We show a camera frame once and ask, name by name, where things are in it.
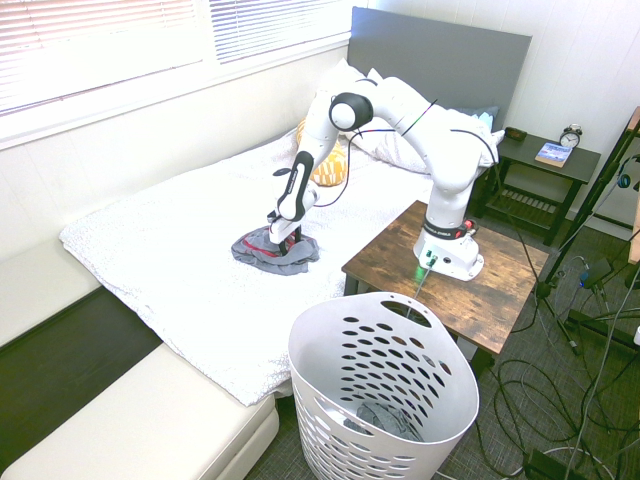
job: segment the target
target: headboard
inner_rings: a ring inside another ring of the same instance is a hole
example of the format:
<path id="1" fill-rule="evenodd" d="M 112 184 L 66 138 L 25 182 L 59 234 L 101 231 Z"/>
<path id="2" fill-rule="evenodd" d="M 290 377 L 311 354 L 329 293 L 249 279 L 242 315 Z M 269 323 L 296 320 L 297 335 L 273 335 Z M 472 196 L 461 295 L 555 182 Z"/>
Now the headboard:
<path id="1" fill-rule="evenodd" d="M 354 8 L 347 61 L 398 77 L 445 108 L 498 106 L 503 127 L 531 37 Z"/>

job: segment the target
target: window sill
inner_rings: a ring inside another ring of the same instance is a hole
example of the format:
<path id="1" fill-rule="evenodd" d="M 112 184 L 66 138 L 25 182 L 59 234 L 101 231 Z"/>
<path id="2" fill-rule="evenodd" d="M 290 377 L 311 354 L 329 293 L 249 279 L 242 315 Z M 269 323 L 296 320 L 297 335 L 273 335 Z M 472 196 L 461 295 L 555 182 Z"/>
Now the window sill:
<path id="1" fill-rule="evenodd" d="M 240 69 L 214 70 L 200 62 L 0 116 L 0 151 L 344 47 L 349 37 L 346 33 L 261 55 Z"/>

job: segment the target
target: dark nightstand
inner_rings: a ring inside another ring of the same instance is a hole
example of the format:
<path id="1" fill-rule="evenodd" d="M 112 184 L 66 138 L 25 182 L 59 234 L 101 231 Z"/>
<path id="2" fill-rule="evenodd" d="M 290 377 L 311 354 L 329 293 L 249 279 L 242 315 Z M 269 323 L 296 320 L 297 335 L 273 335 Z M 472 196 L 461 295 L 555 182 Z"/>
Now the dark nightstand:
<path id="1" fill-rule="evenodd" d="M 569 207 L 582 185 L 591 180 L 600 160 L 600 154 L 574 148 L 562 168 L 536 161 L 535 157 L 546 142 L 535 135 L 527 135 L 522 142 L 505 138 L 498 145 L 500 164 L 498 165 L 502 190 L 498 187 L 496 169 L 489 171 L 486 184 L 476 207 L 475 214 L 481 218 L 487 210 L 509 213 L 513 219 L 544 236 L 544 244 L 551 245 L 562 224 Z M 523 165 L 571 182 L 562 201 L 556 201 L 533 192 L 505 184 L 507 172 L 512 164 Z"/>

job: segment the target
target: alarm clock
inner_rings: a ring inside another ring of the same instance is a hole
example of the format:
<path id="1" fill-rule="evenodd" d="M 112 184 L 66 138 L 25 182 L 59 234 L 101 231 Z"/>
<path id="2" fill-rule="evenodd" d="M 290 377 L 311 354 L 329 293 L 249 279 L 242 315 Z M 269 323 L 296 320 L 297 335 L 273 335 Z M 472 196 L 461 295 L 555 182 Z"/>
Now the alarm clock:
<path id="1" fill-rule="evenodd" d="M 560 145 L 575 148 L 580 143 L 580 135 L 582 135 L 582 128 L 580 125 L 572 123 L 560 135 Z"/>

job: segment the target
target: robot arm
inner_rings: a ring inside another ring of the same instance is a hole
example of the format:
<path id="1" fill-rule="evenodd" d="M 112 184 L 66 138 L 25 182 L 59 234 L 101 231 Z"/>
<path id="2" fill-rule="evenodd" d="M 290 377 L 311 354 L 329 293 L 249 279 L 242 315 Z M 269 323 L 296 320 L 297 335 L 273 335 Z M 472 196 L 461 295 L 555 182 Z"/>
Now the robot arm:
<path id="1" fill-rule="evenodd" d="M 356 130 L 376 116 L 409 142 L 433 179 L 423 229 L 414 248 L 420 263 L 432 264 L 438 257 L 445 263 L 442 273 L 464 280 L 477 275 L 483 260 L 475 242 L 466 235 L 464 214 L 475 179 L 491 163 L 483 162 L 482 149 L 486 147 L 482 142 L 473 134 L 457 132 L 442 116 L 429 115 L 430 107 L 417 91 L 393 77 L 379 84 L 363 79 L 351 91 L 333 99 L 317 97 L 309 110 L 292 169 L 279 171 L 281 181 L 287 173 L 289 176 L 277 200 L 271 241 L 282 242 L 317 202 L 317 190 L 309 177 L 331 152 L 338 131 Z M 448 266 L 452 263 L 460 263 L 453 266 L 453 273 Z"/>

